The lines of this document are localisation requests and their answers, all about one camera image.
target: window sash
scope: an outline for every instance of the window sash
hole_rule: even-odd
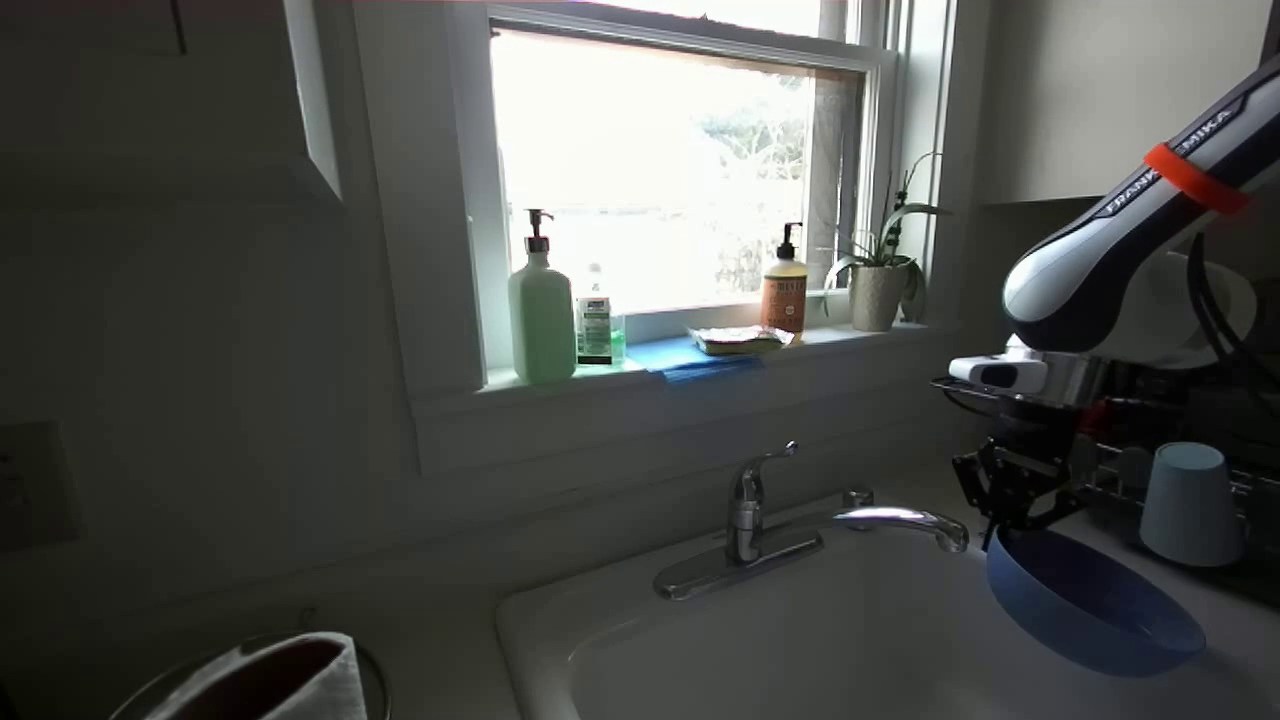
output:
[[[879,3],[879,0],[850,1],[860,3],[864,17],[868,4]],[[838,218],[841,249],[851,250],[847,243],[855,227],[877,228],[883,220],[883,204],[878,199],[886,197],[888,192],[897,81],[897,55],[891,50],[586,3],[553,3],[538,6],[457,3],[451,8],[451,26],[458,152],[463,169],[463,196],[475,263],[484,364],[488,368],[508,366],[512,363],[507,301],[507,278],[511,274],[509,228],[498,160],[493,72],[488,42],[493,27],[809,69],[861,73],[865,78],[860,102],[861,118],[845,118],[846,123],[852,120],[856,124],[861,137],[861,142],[849,143],[854,145],[851,150],[846,147],[846,159],[850,151],[861,155],[861,161],[856,165],[859,173],[856,191],[860,200],[854,217],[845,206],[846,197],[841,197],[842,211]],[[870,32],[863,27],[860,35],[867,38]],[[846,186],[850,190],[854,187],[851,183]],[[852,223],[847,223],[847,218],[852,218]],[[813,319],[819,323],[847,320],[847,304],[833,305],[829,316],[820,316],[819,313]],[[690,320],[695,316],[707,320],[695,323],[699,325],[742,324],[741,318],[745,316],[741,304],[728,304],[654,313],[654,318],[648,318],[650,314],[628,315],[628,323],[635,323],[637,328],[668,324],[675,327],[675,319],[678,319],[681,313]]]

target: bottle label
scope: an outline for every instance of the bottle label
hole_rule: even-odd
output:
[[[764,278],[760,302],[760,324],[788,333],[804,331],[804,301],[809,287],[806,277]]]
[[[580,365],[609,365],[613,363],[611,345],[612,324],[608,297],[581,297],[577,301],[577,363]]]

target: white sink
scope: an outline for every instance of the white sink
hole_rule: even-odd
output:
[[[945,553],[908,530],[823,534],[815,555],[684,602],[659,598],[654,575],[722,541],[508,598],[498,629],[525,720],[1277,716],[1275,683],[1212,634],[1166,675],[1100,675],[1001,611],[980,551]]]

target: upper cabinet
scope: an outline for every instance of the upper cabinet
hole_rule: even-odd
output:
[[[319,1],[4,0],[6,199],[334,197]]]
[[[1103,195],[1258,67],[1271,0],[995,0],[978,196]]]

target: paper towel holder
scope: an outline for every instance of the paper towel holder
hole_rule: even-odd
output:
[[[115,712],[110,720],[143,720],[151,714],[169,694],[193,673],[204,667],[210,660],[225,655],[236,648],[262,647],[283,643],[311,632],[269,633],[242,639],[228,648],[218,652],[202,653],[198,657],[179,662],[152,678],[148,683],[134,692]],[[365,708],[370,720],[390,720],[392,717],[392,691],[387,680],[387,673],[367,648],[355,642],[356,661],[360,666],[361,688],[365,693]]]

